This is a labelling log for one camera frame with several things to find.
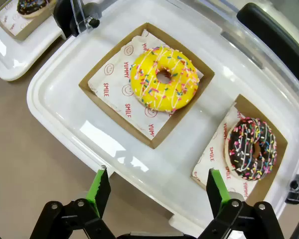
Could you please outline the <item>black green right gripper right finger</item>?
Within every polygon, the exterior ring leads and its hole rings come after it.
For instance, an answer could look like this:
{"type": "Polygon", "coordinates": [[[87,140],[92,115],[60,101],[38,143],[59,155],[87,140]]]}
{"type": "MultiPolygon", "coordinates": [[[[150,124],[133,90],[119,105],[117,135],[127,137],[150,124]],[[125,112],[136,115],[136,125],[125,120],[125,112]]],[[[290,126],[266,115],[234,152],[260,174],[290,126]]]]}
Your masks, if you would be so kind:
{"type": "Polygon", "coordinates": [[[200,234],[200,239],[227,239],[232,231],[247,239],[283,239],[284,235],[270,203],[253,206],[232,198],[219,170],[209,169],[206,192],[214,219],[200,234]]]}

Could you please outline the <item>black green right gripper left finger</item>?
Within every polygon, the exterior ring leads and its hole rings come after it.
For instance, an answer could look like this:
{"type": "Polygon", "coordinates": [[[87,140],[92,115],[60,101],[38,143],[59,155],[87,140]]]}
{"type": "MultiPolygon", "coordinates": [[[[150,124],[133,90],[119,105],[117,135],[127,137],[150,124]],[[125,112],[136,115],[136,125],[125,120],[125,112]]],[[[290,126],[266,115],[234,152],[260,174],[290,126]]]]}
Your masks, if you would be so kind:
{"type": "Polygon", "coordinates": [[[63,205],[49,201],[32,231],[32,239],[68,239],[76,230],[83,230],[89,239],[114,239],[103,221],[103,214],[111,192],[106,167],[98,170],[84,198],[63,205]]]}

